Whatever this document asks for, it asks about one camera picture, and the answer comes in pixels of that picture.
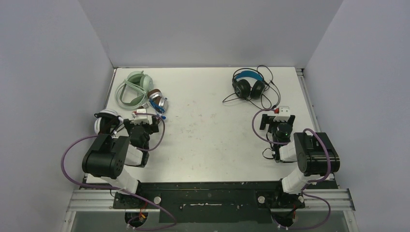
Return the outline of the white black headphones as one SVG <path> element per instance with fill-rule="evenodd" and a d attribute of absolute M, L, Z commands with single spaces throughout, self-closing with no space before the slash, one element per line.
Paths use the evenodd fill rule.
<path fill-rule="evenodd" d="M 124 118 L 115 110 L 103 109 L 94 114 L 94 132 L 96 135 L 108 134 L 112 138 L 125 129 Z"/>

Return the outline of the brown headphones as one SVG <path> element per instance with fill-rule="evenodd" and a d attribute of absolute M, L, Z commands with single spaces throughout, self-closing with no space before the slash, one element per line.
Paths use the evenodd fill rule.
<path fill-rule="evenodd" d="M 148 101 L 153 109 L 158 113 L 165 113 L 168 109 L 168 99 L 163 96 L 159 89 L 147 92 Z"/>

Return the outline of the mint green headphones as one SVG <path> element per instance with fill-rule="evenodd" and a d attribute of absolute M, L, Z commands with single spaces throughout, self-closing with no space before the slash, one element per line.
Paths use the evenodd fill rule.
<path fill-rule="evenodd" d="M 136 93 L 136 98 L 130 102 L 123 100 L 127 89 Z M 131 72 L 127 78 L 117 87 L 115 91 L 116 104 L 124 110 L 134 110 L 143 106 L 148 101 L 148 92 L 154 89 L 154 83 L 151 76 L 144 71 Z"/>

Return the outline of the black blue headphones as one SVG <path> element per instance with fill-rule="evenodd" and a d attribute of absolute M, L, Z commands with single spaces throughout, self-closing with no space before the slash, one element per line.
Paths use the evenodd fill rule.
<path fill-rule="evenodd" d="M 259 71 L 241 68 L 234 72 L 232 86 L 234 94 L 241 99 L 260 99 L 264 92 L 266 81 Z"/>

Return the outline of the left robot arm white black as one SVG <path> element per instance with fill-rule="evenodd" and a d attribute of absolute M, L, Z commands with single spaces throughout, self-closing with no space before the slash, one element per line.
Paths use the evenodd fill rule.
<path fill-rule="evenodd" d="M 144 203 L 144 193 L 137 190 L 139 180 L 125 170 L 125 166 L 143 168 L 147 164 L 150 135 L 159 132 L 163 119 L 158 115 L 148 120 L 124 119 L 127 136 L 114 136 L 114 131 L 99 132 L 82 161 L 82 170 L 94 177 L 101 178 L 109 185 L 126 194 L 126 202 L 133 208 Z"/>

